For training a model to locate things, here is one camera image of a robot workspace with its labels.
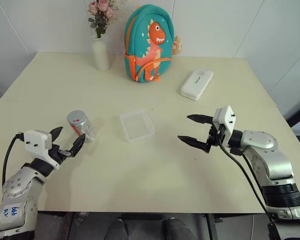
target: orange dinosaur print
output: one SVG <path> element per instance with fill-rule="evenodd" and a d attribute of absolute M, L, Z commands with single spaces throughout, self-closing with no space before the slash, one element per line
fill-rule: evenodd
<path fill-rule="evenodd" d="M 152 19 L 150 21 L 150 25 L 148 25 L 148 38 L 147 42 L 150 44 L 150 47 L 147 48 L 145 55 L 143 54 L 142 57 L 135 58 L 135 62 L 139 66 L 143 66 L 146 63 L 153 61 L 155 59 L 161 58 L 161 53 L 163 49 L 159 47 L 159 45 L 163 44 L 166 41 L 166 33 L 161 28 L 158 22 L 154 22 Z M 159 69 L 160 69 L 160 62 L 156 62 L 150 64 L 144 69 L 144 79 L 146 81 L 159 81 Z"/>

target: clear plastic container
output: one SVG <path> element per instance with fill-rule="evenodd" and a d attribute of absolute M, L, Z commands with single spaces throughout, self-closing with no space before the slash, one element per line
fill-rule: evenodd
<path fill-rule="evenodd" d="M 155 134 L 155 126 L 145 110 L 120 115 L 126 139 L 132 143 Z"/>

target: backpack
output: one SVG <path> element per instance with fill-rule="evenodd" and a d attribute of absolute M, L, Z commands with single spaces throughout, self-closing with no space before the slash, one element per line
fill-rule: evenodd
<path fill-rule="evenodd" d="M 146 4 L 130 16 L 124 31 L 125 70 L 139 83 L 159 81 L 171 64 L 174 26 L 161 7 Z"/>

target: white rectangular device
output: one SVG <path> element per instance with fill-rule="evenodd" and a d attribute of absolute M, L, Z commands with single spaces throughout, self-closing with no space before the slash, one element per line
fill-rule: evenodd
<path fill-rule="evenodd" d="M 214 73 L 209 70 L 195 70 L 181 87 L 180 94 L 192 100 L 198 100 L 206 89 Z"/>

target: flower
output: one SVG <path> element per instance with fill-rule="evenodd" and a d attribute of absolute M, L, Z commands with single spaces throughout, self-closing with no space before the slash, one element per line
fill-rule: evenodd
<path fill-rule="evenodd" d="M 98 4 L 93 1 L 89 4 L 89 10 L 91 14 L 96 15 L 98 13 Z"/>
<path fill-rule="evenodd" d="M 115 11 L 113 10 L 112 7 L 108 7 L 104 15 L 106 16 L 107 19 L 111 19 L 114 16 Z"/>
<path fill-rule="evenodd" d="M 98 8 L 101 12 L 105 12 L 108 9 L 108 2 L 106 0 L 99 0 Z"/>

